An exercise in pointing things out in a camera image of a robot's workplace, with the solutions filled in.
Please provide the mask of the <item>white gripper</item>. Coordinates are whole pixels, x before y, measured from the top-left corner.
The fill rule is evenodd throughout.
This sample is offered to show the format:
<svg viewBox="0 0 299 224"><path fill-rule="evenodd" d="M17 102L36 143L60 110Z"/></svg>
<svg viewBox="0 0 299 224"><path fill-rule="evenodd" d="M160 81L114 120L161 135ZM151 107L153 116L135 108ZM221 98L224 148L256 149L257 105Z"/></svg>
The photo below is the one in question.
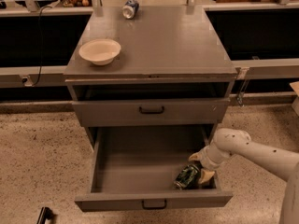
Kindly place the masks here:
<svg viewBox="0 0 299 224"><path fill-rule="evenodd" d="M222 163L222 155L216 147L206 146L200 152L193 153L188 161L200 161L204 168L201 169L199 184L209 181L215 174L214 171L220 167Z"/></svg>

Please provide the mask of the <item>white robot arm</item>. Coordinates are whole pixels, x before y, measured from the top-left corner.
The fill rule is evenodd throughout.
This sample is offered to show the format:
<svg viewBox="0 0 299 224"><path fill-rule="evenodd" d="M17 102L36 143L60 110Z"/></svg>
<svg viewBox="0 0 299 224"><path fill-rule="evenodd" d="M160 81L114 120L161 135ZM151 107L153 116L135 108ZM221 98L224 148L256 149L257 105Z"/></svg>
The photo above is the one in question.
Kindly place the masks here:
<svg viewBox="0 0 299 224"><path fill-rule="evenodd" d="M199 161L204 169L214 172L232 155L242 156L287 182L279 224L299 224L299 154L256 143L245 131L221 128L189 161Z"/></svg>

